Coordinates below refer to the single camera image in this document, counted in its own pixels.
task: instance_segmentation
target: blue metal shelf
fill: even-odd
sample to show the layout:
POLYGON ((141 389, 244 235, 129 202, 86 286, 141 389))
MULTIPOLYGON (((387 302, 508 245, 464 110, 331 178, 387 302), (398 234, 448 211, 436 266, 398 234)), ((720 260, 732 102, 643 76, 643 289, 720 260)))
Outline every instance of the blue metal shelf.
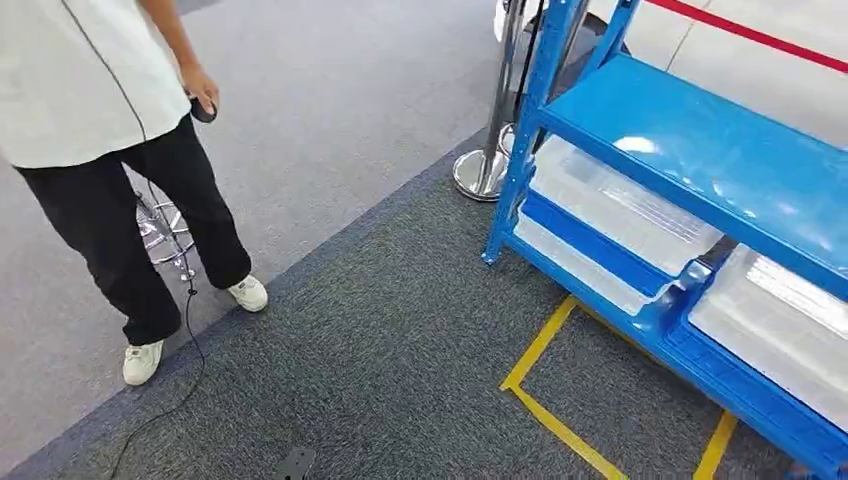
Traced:
POLYGON ((527 198, 521 210, 533 221, 648 298, 654 297, 675 279, 532 189, 527 191, 527 198))
MULTIPOLYGON (((619 0, 577 85, 548 105, 583 2, 551 2, 545 15, 483 259, 494 263, 502 247, 512 248, 820 477, 838 478, 848 462, 848 433, 689 323, 689 310, 711 280, 689 291, 672 287, 631 317, 515 235, 522 202, 529 213, 546 207, 528 188, 530 149, 546 129, 848 300, 848 152, 621 55, 640 0, 619 0)), ((644 280, 646 272, 631 270, 641 266, 623 247, 579 220, 562 219, 569 228, 553 232, 560 239, 631 286, 644 280)))
POLYGON ((689 324, 702 289, 674 289, 663 303, 631 317, 514 234, 507 246, 576 295, 621 333, 692 382, 796 460, 835 478, 848 458, 848 435, 689 324))
POLYGON ((848 152, 625 55, 540 117, 624 175, 848 300, 848 152))

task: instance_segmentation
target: shoe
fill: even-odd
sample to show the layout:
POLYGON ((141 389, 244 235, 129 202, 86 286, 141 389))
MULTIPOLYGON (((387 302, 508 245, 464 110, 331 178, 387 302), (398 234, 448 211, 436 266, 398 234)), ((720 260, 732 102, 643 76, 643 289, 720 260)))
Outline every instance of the shoe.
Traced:
POLYGON ((150 380, 162 359, 164 340, 140 347, 127 347, 124 357, 124 381, 127 385, 138 386, 150 380))
POLYGON ((268 305, 268 292, 259 280, 250 275, 228 288, 227 291, 248 312, 256 313, 268 305))

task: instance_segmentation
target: shelf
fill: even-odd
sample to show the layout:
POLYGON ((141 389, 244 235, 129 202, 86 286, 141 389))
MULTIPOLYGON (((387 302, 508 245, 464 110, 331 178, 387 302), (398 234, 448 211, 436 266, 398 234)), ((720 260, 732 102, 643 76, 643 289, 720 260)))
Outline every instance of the shelf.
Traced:
POLYGON ((848 300, 848 152, 617 55, 531 116, 848 300))
POLYGON ((527 191, 521 210, 648 298, 654 297, 675 280, 675 277, 616 244, 532 189, 527 191))
POLYGON ((848 458, 848 434, 690 325, 700 289, 673 289, 662 303, 629 316, 513 233, 504 241, 715 402, 808 467, 836 477, 848 458))

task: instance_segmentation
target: floor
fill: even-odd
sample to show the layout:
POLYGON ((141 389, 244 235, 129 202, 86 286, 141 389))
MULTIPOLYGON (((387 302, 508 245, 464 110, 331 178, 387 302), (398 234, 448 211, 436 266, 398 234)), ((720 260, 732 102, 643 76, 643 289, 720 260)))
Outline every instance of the floor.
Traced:
MULTIPOLYGON (((509 255, 484 267, 492 206, 449 180, 487 120, 492 2, 178 3, 222 90, 200 135, 272 304, 232 310, 200 272, 205 375, 118 478, 271 478, 299 446, 316 478, 597 476, 498 390, 566 293, 509 255)), ((182 332, 151 384, 123 388, 120 316, 2 166, 0 204, 0 476, 104 478, 197 352, 182 332)), ((524 388, 628 475, 691 474, 722 414, 579 312, 524 388)), ((740 426, 718 474, 788 462, 740 426)))
MULTIPOLYGON (((489 0, 179 3, 222 90, 200 134, 262 280, 486 121, 498 56, 489 0)), ((121 390, 125 344, 121 317, 6 165, 0 205, 2 475, 121 390)), ((184 295, 175 272, 163 275, 184 295)), ((199 290, 198 324, 232 307, 203 280, 199 290)))
MULTIPOLYGON (((492 205, 459 195, 450 171, 482 133, 274 279, 265 312, 207 329, 197 393, 134 438, 117 478, 274 478, 296 447, 317 452, 314 478, 598 477, 498 390, 566 293, 517 256, 479 260, 492 205)), ((129 432, 199 368, 184 346, 8 478, 107 478, 129 432)), ((524 389, 628 476, 691 476, 722 413, 580 311, 524 389)), ((788 464, 742 427, 717 474, 788 464)))

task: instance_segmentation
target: red stripe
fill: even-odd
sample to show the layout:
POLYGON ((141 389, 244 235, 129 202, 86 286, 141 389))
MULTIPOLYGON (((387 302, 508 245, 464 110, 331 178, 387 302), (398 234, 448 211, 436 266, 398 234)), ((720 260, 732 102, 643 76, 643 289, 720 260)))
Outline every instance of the red stripe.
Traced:
POLYGON ((805 60, 818 63, 819 65, 824 65, 825 67, 832 68, 842 73, 848 73, 848 62, 843 62, 838 58, 829 57, 823 53, 814 52, 800 45, 795 45, 794 43, 789 43, 777 37, 772 37, 771 35, 765 34, 763 32, 758 32, 757 30, 748 28, 745 25, 740 25, 736 22, 731 22, 726 18, 719 17, 718 15, 714 15, 705 10, 701 10, 700 8, 683 3, 680 0, 646 1, 653 3, 654 5, 657 5, 659 7, 671 10, 672 12, 687 16, 693 20, 706 23, 707 25, 711 25, 726 32, 739 35, 740 37, 745 37, 748 40, 753 40, 757 43, 761 43, 776 50, 786 52, 790 55, 795 55, 796 57, 800 57, 805 60))

